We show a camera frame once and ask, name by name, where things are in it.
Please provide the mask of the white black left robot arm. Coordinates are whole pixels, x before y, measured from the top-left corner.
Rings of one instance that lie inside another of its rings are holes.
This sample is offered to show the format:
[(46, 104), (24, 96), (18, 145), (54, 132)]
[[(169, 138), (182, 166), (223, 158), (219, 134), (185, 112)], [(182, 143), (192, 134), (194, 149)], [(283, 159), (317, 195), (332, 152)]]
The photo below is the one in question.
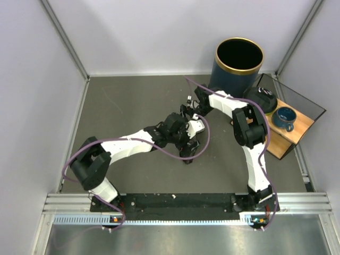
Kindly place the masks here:
[(70, 168), (83, 189), (100, 197), (103, 206), (113, 211), (121, 201), (120, 193), (106, 177), (111, 164), (168, 144), (174, 144), (181, 160), (189, 164), (200, 145), (196, 135), (204, 130), (205, 125), (197, 116), (189, 120), (181, 114), (172, 113), (157, 125), (115, 141), (99, 142), (95, 137), (87, 139), (80, 148), (81, 152), (70, 162)]

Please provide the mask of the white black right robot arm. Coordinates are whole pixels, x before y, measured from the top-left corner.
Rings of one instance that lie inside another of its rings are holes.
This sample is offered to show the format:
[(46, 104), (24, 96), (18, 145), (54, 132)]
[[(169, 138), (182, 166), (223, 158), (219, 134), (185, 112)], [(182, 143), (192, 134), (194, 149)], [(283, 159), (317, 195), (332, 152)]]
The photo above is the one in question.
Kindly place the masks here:
[(248, 168), (248, 204), (254, 210), (262, 209), (273, 197), (268, 180), (264, 152), (268, 121), (254, 103), (234, 98), (222, 90), (210, 90), (201, 85), (195, 89), (197, 100), (188, 96), (180, 113), (187, 117), (206, 116), (216, 109), (232, 119), (236, 142), (242, 147)]

